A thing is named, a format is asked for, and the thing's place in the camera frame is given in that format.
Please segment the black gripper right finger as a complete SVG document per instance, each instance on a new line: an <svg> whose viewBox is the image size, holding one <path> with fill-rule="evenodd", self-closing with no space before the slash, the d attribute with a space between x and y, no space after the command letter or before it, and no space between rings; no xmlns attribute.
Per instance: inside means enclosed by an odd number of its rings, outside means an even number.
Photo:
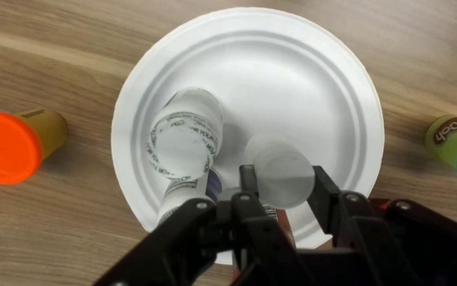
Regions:
<svg viewBox="0 0 457 286"><path fill-rule="evenodd" d="M457 223L407 199L340 191L320 167L307 206L331 252L305 255L320 286L457 286Z"/></svg>

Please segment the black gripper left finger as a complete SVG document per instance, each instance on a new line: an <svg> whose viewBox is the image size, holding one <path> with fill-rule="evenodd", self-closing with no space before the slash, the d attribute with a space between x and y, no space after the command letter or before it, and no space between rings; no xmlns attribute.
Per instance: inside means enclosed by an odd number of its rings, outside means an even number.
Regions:
<svg viewBox="0 0 457 286"><path fill-rule="evenodd" d="M258 201L256 174L242 166L240 191L213 206L189 199L135 245L94 286L191 286L218 253L235 256L232 286L308 286L313 277Z"/></svg>

